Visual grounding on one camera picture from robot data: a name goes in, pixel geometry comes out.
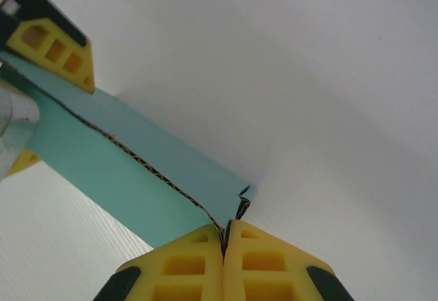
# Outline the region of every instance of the white textured surface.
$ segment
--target white textured surface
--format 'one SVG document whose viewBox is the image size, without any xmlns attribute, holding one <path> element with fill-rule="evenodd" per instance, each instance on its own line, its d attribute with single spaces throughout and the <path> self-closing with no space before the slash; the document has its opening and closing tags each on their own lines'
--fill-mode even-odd
<svg viewBox="0 0 438 301">
<path fill-rule="evenodd" d="M 436 300 L 438 0 L 54 2 L 99 87 L 257 184 L 248 221 L 357 300 Z M 90 299 L 140 251 L 44 166 L 0 197 L 5 300 Z"/>
</svg>

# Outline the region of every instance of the white wall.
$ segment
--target white wall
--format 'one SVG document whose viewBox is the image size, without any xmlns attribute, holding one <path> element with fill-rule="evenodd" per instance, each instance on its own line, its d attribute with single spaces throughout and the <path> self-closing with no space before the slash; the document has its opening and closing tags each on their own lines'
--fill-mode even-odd
<svg viewBox="0 0 438 301">
<path fill-rule="evenodd" d="M 99 87 L 257 185 L 246 220 L 357 300 L 436 300 L 438 0 L 54 2 L 91 37 Z"/>
</svg>

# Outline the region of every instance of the folded cardboard flap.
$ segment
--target folded cardboard flap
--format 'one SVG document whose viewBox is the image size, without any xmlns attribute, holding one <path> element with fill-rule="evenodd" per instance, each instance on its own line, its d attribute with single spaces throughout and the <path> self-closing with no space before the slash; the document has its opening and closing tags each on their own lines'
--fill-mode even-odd
<svg viewBox="0 0 438 301">
<path fill-rule="evenodd" d="M 209 219 L 223 237 L 248 208 L 247 183 L 118 99 L 1 58 L 17 70 L 4 66 L 1 76 L 40 106 L 29 148 L 152 247 Z"/>
</svg>

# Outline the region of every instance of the white surface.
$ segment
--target white surface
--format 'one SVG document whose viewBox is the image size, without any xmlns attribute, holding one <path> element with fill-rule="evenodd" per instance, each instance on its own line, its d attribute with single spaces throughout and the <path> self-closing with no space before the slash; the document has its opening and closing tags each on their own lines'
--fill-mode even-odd
<svg viewBox="0 0 438 301">
<path fill-rule="evenodd" d="M 91 37 L 99 87 L 257 185 L 246 220 L 357 300 L 436 300 L 438 0 L 54 2 Z M 41 167 L 2 183 L 0 213 L 27 194 L 46 227 L 2 219 L 5 300 L 90 299 L 135 253 L 56 181 Z"/>
</svg>

